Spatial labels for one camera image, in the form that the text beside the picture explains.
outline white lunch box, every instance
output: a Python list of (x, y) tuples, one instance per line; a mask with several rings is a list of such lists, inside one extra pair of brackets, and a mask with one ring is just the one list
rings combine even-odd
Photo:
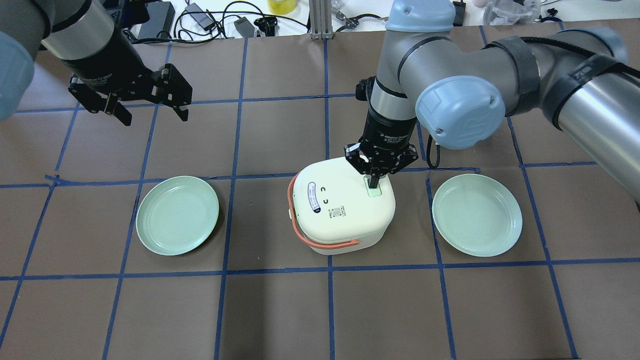
[(377, 188), (369, 189), (367, 178), (345, 158), (304, 168), (291, 180), (287, 197), (294, 231), (302, 242), (324, 255), (374, 245), (396, 212), (389, 178), (380, 179)]

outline white plate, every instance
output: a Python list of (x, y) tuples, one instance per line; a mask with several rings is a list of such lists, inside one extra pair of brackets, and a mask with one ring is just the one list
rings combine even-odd
[(447, 180), (433, 197), (433, 220), (454, 248), (473, 256), (496, 256), (520, 237), (522, 212), (502, 184), (463, 174)]
[(178, 176), (156, 185), (136, 215), (136, 232), (147, 249), (179, 255), (198, 247), (213, 231), (220, 205), (204, 180)]

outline plastic bag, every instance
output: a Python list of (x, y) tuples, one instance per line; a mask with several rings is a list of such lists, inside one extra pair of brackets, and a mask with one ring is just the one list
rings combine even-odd
[(484, 25), (513, 25), (533, 22), (540, 15), (540, 0), (490, 0), (484, 9)]

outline blue cap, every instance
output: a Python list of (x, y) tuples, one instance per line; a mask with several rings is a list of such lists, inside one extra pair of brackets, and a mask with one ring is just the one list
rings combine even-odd
[(0, 31), (0, 120), (18, 108), (33, 79), (33, 59), (18, 41)]
[(622, 38), (620, 35), (604, 26), (592, 26), (590, 28), (574, 28), (574, 29), (566, 29), (564, 31), (560, 31), (564, 33), (565, 31), (581, 31), (583, 33), (589, 33), (600, 39), (613, 53), (613, 57), (620, 61), (621, 63), (628, 65), (629, 64), (629, 52), (627, 51), (626, 45), (622, 42)]
[(385, 29), (441, 33), (453, 29), (456, 10), (449, 0), (395, 0)]
[(467, 149), (491, 136), (504, 119), (500, 91), (476, 76), (451, 76), (424, 89), (415, 114), (436, 143)]

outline red handle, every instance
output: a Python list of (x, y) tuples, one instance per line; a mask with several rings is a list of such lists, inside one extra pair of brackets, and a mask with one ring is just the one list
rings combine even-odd
[(304, 237), (304, 235), (300, 233), (300, 230), (298, 230), (298, 222), (296, 221), (296, 210), (293, 208), (293, 199), (292, 199), (293, 182), (295, 182), (297, 177), (298, 177), (298, 174), (296, 174), (293, 177), (293, 179), (291, 179), (291, 182), (289, 183), (289, 188), (287, 189), (287, 200), (289, 200), (289, 214), (291, 216), (291, 225), (293, 225), (293, 231), (296, 233), (296, 235), (298, 235), (298, 238), (303, 243), (311, 247), (315, 247), (316, 249), (323, 249), (323, 250), (335, 250), (335, 249), (342, 249), (343, 247), (358, 245), (360, 243), (358, 239), (349, 240), (345, 243), (336, 243), (336, 244), (327, 244), (327, 245), (318, 244), (316, 242), (313, 242), (307, 239), (306, 237)]

